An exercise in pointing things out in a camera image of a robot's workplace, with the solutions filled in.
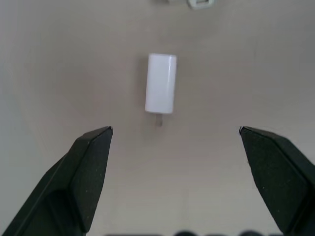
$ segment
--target gray surface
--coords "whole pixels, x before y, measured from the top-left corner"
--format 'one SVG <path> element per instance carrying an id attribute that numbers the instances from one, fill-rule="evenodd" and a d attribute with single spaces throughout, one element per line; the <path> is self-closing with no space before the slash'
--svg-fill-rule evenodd
<path id="1" fill-rule="evenodd" d="M 0 231 L 75 138 L 112 125 L 90 235 L 278 232 L 237 131 L 277 132 L 314 161 L 314 9 L 313 0 L 218 0 L 200 11 L 158 0 L 1 1 L 10 71 L 1 79 L 13 98 L 0 102 L 1 139 L 20 149 L 1 143 Z M 152 52 L 179 58 L 174 114 L 161 128 L 144 112 Z"/>

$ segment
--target black object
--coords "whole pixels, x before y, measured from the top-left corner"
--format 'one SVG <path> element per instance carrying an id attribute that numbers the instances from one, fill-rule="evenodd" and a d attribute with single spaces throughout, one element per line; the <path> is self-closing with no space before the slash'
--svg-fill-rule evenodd
<path id="1" fill-rule="evenodd" d="M 175 236 L 197 236 L 197 235 L 190 231 L 181 231 L 175 234 Z"/>
<path id="2" fill-rule="evenodd" d="M 286 236 L 315 235 L 315 166 L 286 138 L 241 127 L 255 184 Z"/>
<path id="3" fill-rule="evenodd" d="M 103 188 L 113 130 L 84 134 L 43 176 L 3 236 L 84 236 Z"/>

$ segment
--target metal pin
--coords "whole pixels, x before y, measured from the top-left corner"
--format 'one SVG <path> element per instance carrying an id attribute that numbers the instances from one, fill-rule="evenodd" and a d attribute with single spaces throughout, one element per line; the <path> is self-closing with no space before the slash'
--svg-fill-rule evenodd
<path id="1" fill-rule="evenodd" d="M 163 125 L 163 115 L 156 114 L 156 126 L 161 127 Z"/>

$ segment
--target white plastic clip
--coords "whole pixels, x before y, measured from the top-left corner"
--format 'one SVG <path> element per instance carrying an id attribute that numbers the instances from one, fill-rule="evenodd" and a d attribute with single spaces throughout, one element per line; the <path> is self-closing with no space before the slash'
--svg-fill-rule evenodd
<path id="1" fill-rule="evenodd" d="M 188 0 L 189 5 L 194 10 L 210 7 L 215 0 Z"/>

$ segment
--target white plastic cylinder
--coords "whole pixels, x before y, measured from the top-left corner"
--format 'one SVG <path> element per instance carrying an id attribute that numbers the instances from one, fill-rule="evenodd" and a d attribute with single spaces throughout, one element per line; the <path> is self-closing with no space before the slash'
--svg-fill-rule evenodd
<path id="1" fill-rule="evenodd" d="M 177 57 L 174 55 L 149 55 L 145 106 L 147 112 L 173 113 L 176 66 Z"/>

